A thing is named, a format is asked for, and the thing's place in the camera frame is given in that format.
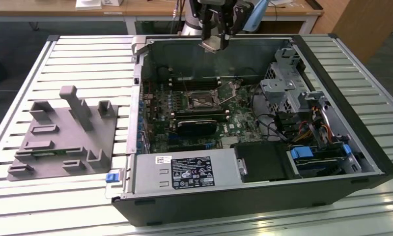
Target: table leg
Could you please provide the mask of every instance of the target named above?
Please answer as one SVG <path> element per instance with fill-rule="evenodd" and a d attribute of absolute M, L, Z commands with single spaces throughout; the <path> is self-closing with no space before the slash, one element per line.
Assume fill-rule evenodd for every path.
<path fill-rule="evenodd" d="M 312 32 L 316 20 L 317 20 L 317 16 L 308 16 L 306 20 L 304 21 L 301 25 L 301 28 L 298 31 L 300 34 L 309 34 Z"/>
<path fill-rule="evenodd" d="M 136 35 L 137 34 L 137 29 L 136 29 L 136 17 L 134 16 L 125 16 L 124 17 L 125 25 L 126 25 L 126 31 L 129 35 Z"/>
<path fill-rule="evenodd" d="M 38 28 L 38 22 L 28 22 L 29 23 L 29 26 L 32 28 L 33 31 L 37 31 L 40 28 Z"/>

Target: green circuit board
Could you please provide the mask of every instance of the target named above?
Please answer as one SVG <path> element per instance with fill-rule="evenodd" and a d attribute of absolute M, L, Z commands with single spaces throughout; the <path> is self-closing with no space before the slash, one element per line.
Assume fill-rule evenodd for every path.
<path fill-rule="evenodd" d="M 224 80 L 225 84 L 217 91 L 210 91 L 216 97 L 216 105 L 224 110 L 229 110 L 226 122 L 218 122 L 214 134 L 209 136 L 180 137 L 172 131 L 173 121 L 169 114 L 173 111 L 189 109 L 193 91 L 169 91 L 158 89 L 154 91 L 154 98 L 148 102 L 149 137 L 152 153 L 164 153 L 172 151 L 193 149 L 220 149 L 222 147 L 221 138 L 234 136 L 238 142 L 254 142 L 262 139 L 260 128 L 256 125 L 254 117 L 248 106 L 250 94 L 246 86 L 234 90 L 236 96 L 225 101 L 233 95 L 229 86 L 230 80 Z"/>

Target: gray plastic holder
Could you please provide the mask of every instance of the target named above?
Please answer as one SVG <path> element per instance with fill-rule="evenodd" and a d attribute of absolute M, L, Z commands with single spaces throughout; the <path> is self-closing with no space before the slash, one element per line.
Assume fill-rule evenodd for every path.
<path fill-rule="evenodd" d="M 106 173 L 110 169 L 118 107 L 110 101 L 88 106 L 74 86 L 60 97 L 69 108 L 36 101 L 33 120 L 8 169 L 9 181 Z"/>

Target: power supply label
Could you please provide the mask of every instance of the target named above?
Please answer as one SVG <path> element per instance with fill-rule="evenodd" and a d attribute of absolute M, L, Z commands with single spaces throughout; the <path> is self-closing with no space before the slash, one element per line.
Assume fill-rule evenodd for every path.
<path fill-rule="evenodd" d="M 214 186 L 210 157 L 172 159 L 172 186 L 174 189 Z"/>

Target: gray carpet floor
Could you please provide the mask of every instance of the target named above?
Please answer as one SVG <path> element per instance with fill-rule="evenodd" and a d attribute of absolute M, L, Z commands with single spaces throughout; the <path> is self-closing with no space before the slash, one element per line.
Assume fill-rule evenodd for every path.
<path fill-rule="evenodd" d="M 32 31 L 28 23 L 0 23 L 0 60 L 8 71 L 0 90 L 18 90 L 50 34 L 126 33 L 122 22 L 40 23 L 38 27 L 38 31 Z M 366 67 L 393 95 L 393 36 L 386 39 Z M 14 96 L 16 92 L 0 92 L 0 123 Z"/>

